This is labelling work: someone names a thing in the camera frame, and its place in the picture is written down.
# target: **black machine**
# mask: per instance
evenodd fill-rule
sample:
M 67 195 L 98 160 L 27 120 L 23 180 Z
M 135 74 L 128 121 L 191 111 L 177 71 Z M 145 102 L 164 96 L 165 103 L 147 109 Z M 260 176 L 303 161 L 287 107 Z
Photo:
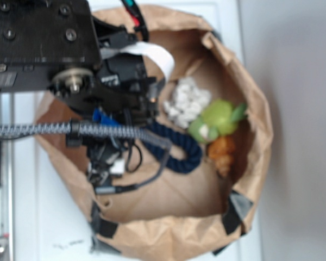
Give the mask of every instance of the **black machine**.
M 122 2 L 147 41 L 137 5 Z M 119 52 L 137 41 L 124 27 L 92 17 L 86 0 L 0 0 L 0 93 L 49 90 L 93 126 L 143 127 L 157 116 L 160 83 L 147 76 L 142 56 Z M 117 175 L 111 169 L 122 152 L 130 157 L 139 149 L 134 138 L 82 135 L 80 126 L 70 123 L 67 145 L 87 146 L 87 174 L 96 191 L 140 187 L 116 188 L 109 178 Z M 1 133 L 0 140 L 26 135 Z

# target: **gray wall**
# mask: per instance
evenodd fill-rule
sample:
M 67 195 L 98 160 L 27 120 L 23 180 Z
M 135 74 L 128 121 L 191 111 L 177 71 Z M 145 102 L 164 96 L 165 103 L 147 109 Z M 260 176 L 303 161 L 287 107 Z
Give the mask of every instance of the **gray wall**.
M 326 0 L 239 0 L 245 63 L 275 138 L 260 203 L 264 260 L 326 260 Z

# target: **orange object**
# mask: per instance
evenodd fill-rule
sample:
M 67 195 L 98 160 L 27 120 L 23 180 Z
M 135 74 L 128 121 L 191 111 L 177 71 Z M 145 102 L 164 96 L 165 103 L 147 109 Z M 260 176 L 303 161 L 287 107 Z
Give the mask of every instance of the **orange object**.
M 232 155 L 229 155 L 229 154 L 222 155 L 218 159 L 216 159 L 215 166 L 216 166 L 218 174 L 221 177 L 226 178 L 233 162 L 234 162 L 234 158 Z
M 235 151 L 235 144 L 231 136 L 221 136 L 208 147 L 210 159 L 217 160 L 220 156 L 231 154 Z
M 212 142 L 208 147 L 208 156 L 215 163 L 218 174 L 226 177 L 234 162 L 232 153 L 235 151 L 235 144 L 231 136 L 221 136 Z

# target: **brown paper bag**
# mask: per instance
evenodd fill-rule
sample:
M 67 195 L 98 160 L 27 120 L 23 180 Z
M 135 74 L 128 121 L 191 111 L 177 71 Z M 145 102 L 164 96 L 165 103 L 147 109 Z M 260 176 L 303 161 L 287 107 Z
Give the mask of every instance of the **brown paper bag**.
M 263 93 L 201 17 L 149 5 L 141 9 L 151 42 L 170 51 L 176 63 L 160 96 L 160 109 L 176 80 L 186 76 L 210 90 L 213 98 L 248 104 L 248 118 L 234 134 L 235 163 L 229 177 L 221 179 L 204 156 L 200 166 L 187 176 L 167 169 L 157 181 L 137 191 L 96 196 L 85 175 L 88 159 L 84 147 L 66 148 L 62 135 L 40 136 L 38 140 L 100 242 L 142 260 L 186 260 L 227 246 L 251 229 L 271 155 L 271 117 Z M 95 16 L 133 28 L 122 8 L 99 11 Z M 149 61 L 147 68 L 152 76 L 160 74 Z M 38 122 L 71 117 L 78 116 L 49 94 L 37 114 Z M 181 131 L 164 113 L 158 121 Z M 155 173 L 159 163 L 141 149 L 143 164 L 138 172 L 125 174 L 116 185 L 139 182 Z M 181 157 L 178 149 L 172 153 Z

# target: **green plastic figure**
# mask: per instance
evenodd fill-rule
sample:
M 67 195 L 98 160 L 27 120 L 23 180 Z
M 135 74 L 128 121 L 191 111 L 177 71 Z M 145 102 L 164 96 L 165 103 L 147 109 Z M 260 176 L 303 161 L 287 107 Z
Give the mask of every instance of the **green plastic figure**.
M 238 127 L 239 121 L 246 118 L 245 103 L 234 108 L 229 101 L 218 99 L 206 107 L 194 120 L 188 133 L 199 143 L 210 143 L 219 136 L 231 135 Z

